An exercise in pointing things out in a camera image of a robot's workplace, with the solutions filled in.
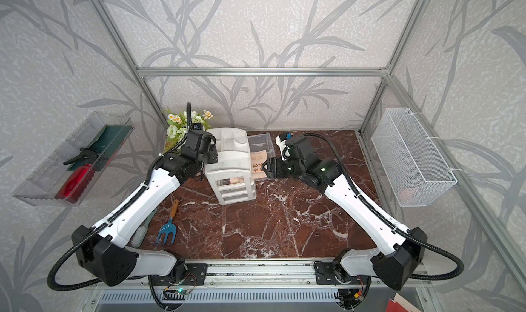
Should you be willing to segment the beige printed postcard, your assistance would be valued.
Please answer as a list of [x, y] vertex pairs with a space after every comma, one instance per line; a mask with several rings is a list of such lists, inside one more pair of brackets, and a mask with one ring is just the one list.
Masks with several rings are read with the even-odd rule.
[[262, 164], [267, 160], [265, 150], [251, 152], [252, 178], [255, 180], [265, 179], [267, 175], [262, 169]]

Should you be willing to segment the clear plastic drawer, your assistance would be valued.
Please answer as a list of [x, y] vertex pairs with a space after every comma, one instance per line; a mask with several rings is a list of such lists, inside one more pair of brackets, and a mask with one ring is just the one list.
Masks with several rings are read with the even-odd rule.
[[263, 134], [251, 134], [248, 136], [249, 140], [249, 147], [251, 152], [257, 152], [261, 150], [265, 150], [267, 152], [267, 156], [269, 157], [276, 157], [275, 150], [274, 150], [274, 142], [271, 138], [270, 133], [263, 133]]

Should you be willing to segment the white plastic drawer organizer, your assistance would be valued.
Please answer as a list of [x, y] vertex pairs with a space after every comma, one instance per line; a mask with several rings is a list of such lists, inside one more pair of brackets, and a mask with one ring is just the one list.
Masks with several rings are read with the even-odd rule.
[[[205, 166], [205, 175], [221, 205], [256, 199], [252, 178], [251, 151], [247, 132], [239, 128], [212, 128], [216, 138], [218, 162]], [[223, 179], [243, 177], [244, 183], [222, 185]]]

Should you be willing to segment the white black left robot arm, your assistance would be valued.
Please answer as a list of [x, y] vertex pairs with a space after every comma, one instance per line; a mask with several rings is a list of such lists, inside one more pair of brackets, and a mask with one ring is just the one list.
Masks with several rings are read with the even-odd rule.
[[216, 139], [208, 131], [192, 130], [179, 153], [166, 153], [150, 165], [143, 183], [115, 210], [92, 227], [80, 226], [72, 235], [78, 264], [94, 282], [115, 286], [142, 276], [186, 276], [184, 260], [166, 251], [139, 250], [128, 243], [158, 205], [188, 179], [218, 161]]

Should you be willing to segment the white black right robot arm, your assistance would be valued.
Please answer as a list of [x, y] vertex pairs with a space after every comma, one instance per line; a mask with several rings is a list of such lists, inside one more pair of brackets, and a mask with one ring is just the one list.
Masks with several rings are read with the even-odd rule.
[[391, 218], [346, 176], [340, 157], [322, 159], [309, 139], [312, 135], [281, 133], [275, 138], [279, 157], [268, 158], [262, 169], [270, 179], [294, 178], [319, 191], [341, 207], [374, 241], [368, 250], [346, 249], [333, 261], [335, 277], [349, 283], [358, 276], [375, 277], [393, 290], [401, 290], [420, 264], [424, 250], [406, 239], [423, 231], [409, 229]]

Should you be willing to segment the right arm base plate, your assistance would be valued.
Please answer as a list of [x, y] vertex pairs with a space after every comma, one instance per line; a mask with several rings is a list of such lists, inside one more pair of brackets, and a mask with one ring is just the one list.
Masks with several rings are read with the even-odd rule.
[[314, 261], [313, 268], [315, 271], [316, 284], [318, 285], [339, 285], [334, 266], [332, 263], [322, 261]]

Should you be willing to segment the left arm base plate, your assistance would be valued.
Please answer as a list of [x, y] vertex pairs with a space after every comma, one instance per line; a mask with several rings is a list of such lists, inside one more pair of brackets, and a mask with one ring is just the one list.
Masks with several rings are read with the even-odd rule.
[[153, 286], [183, 285], [203, 286], [208, 264], [177, 264], [166, 276], [152, 276]]

